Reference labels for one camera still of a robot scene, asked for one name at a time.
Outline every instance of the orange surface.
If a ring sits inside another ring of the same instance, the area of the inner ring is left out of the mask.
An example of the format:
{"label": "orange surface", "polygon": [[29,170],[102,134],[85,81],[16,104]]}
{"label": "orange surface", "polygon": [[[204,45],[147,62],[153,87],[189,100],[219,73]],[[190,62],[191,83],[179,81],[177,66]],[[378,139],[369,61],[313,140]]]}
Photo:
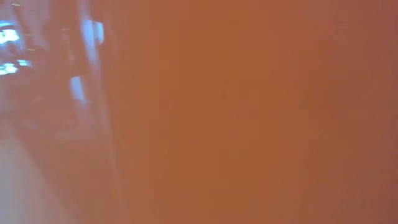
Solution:
{"label": "orange surface", "polygon": [[395,223],[392,3],[125,8],[109,85],[131,223]]}

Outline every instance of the white surface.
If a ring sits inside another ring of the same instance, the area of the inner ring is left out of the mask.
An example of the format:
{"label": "white surface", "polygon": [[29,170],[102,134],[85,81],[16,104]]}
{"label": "white surface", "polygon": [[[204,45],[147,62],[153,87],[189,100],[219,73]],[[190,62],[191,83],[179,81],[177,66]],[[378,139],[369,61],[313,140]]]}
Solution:
{"label": "white surface", "polygon": [[65,213],[11,128],[3,125],[0,128],[0,224],[76,224]]}

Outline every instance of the orange wall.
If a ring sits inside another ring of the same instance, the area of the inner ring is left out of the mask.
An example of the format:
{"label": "orange wall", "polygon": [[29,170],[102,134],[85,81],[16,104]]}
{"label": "orange wall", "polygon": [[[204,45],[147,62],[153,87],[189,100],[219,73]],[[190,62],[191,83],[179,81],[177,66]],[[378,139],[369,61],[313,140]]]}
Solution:
{"label": "orange wall", "polygon": [[131,223],[392,215],[394,6],[131,4],[109,84]]}

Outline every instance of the blue light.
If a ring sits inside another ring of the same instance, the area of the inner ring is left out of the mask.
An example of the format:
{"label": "blue light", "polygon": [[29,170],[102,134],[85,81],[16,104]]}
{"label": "blue light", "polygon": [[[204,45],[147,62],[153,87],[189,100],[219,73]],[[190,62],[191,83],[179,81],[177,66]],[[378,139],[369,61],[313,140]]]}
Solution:
{"label": "blue light", "polygon": [[6,26],[13,26],[13,24],[10,22],[3,22],[3,21],[0,22],[0,27],[6,27]]}
{"label": "blue light", "polygon": [[30,66],[27,60],[17,60],[20,66]]}
{"label": "blue light", "polygon": [[0,32],[0,44],[4,44],[7,41],[19,40],[19,36],[16,30],[5,29]]}
{"label": "blue light", "polygon": [[93,21],[93,27],[95,30],[95,38],[99,42],[99,44],[102,44],[104,42],[105,34],[104,34],[104,24],[101,22],[95,22]]}
{"label": "blue light", "polygon": [[16,73],[18,71],[18,68],[15,67],[13,63],[5,63],[4,65],[4,70],[10,74],[10,73]]}
{"label": "blue light", "polygon": [[80,77],[73,77],[70,80],[70,88],[74,99],[81,101],[82,103],[87,103],[85,90]]}

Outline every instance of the glowing display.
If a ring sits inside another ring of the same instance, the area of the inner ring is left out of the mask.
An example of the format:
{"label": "glowing display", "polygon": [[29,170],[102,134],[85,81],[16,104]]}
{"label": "glowing display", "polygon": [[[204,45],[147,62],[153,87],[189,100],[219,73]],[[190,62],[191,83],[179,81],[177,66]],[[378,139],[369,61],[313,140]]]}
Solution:
{"label": "glowing display", "polygon": [[[27,60],[17,60],[20,66],[30,66]],[[8,75],[18,72],[18,68],[14,63],[4,63],[0,66],[0,75]]]}
{"label": "glowing display", "polygon": [[5,29],[0,32],[0,44],[4,44],[7,41],[19,40],[19,36],[16,30]]}

